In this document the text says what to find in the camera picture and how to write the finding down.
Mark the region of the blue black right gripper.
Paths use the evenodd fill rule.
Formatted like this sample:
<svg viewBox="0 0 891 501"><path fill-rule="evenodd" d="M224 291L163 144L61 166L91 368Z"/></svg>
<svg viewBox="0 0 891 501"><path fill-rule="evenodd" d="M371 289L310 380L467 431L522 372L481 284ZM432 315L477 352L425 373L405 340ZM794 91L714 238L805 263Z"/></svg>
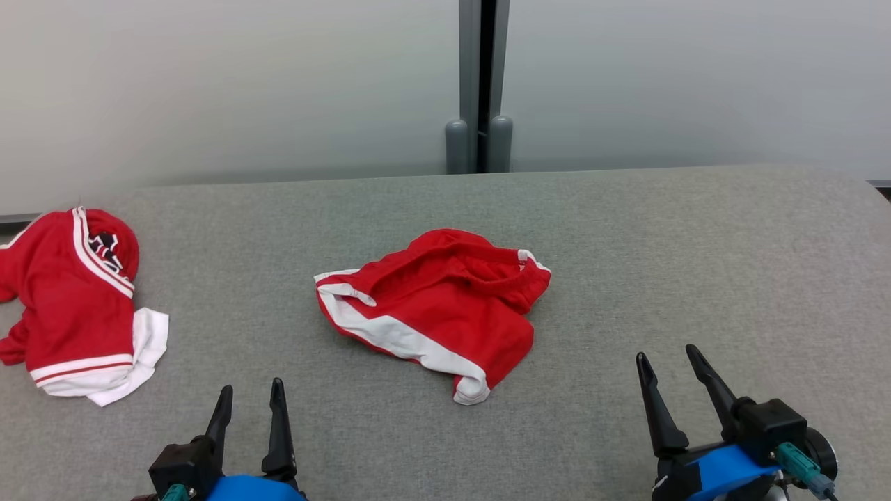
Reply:
<svg viewBox="0 0 891 501"><path fill-rule="evenodd" d="M694 374L706 387L721 424L723 440L736 440L737 422L732 407L737 397L717 374L702 352L686 345ZM752 500L769 491L780 467L755 463L739 446L705 447L687 452L688 437L677 428L658 388L658 377L644 352L636 355L636 367L656 464L653 501L716 501L754 484Z"/></svg>

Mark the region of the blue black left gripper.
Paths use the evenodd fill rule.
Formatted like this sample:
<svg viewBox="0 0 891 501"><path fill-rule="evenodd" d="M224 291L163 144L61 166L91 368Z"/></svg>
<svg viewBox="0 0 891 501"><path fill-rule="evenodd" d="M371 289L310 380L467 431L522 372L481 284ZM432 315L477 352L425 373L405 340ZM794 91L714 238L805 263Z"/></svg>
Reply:
<svg viewBox="0 0 891 501"><path fill-rule="evenodd" d="M211 413L205 435L214 453L225 450L226 429L231 422L232 385L223 386ZM220 478L205 501L307 501L292 485L278 481L296 481L297 467L292 426L287 411L285 387L281 378L271 381L269 406L271 427L267 455L262 460L264 477L233 475Z"/></svg>

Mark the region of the red white jersey shirt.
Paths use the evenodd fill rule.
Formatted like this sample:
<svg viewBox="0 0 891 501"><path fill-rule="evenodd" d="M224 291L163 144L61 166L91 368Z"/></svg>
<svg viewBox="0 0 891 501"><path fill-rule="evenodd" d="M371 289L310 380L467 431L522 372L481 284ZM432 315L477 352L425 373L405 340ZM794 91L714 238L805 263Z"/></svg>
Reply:
<svg viewBox="0 0 891 501"><path fill-rule="evenodd" d="M0 339L0 362L25 365L53 397L108 406L155 374L167 314L136 307L139 244L101 209L47 212L0 244L0 303L22 317Z"/></svg>

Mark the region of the red shorts with white trim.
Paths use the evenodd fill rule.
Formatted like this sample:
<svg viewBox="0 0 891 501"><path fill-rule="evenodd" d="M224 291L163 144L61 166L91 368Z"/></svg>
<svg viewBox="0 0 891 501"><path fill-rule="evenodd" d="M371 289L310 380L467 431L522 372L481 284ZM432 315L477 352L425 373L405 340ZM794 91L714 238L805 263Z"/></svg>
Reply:
<svg viewBox="0 0 891 501"><path fill-rule="evenodd" d="M473 406L532 349L527 316L552 275L525 248L443 228L314 281L320 310L339 334L452 375L454 401Z"/></svg>

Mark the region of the grey partition post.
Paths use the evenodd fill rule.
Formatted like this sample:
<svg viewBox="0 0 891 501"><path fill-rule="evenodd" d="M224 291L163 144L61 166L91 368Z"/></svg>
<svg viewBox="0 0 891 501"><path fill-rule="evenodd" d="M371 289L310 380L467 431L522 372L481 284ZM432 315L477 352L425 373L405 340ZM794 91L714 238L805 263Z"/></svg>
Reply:
<svg viewBox="0 0 891 501"><path fill-rule="evenodd" d="M458 0L459 118L445 125L449 174L510 172L513 120L503 114L510 0Z"/></svg>

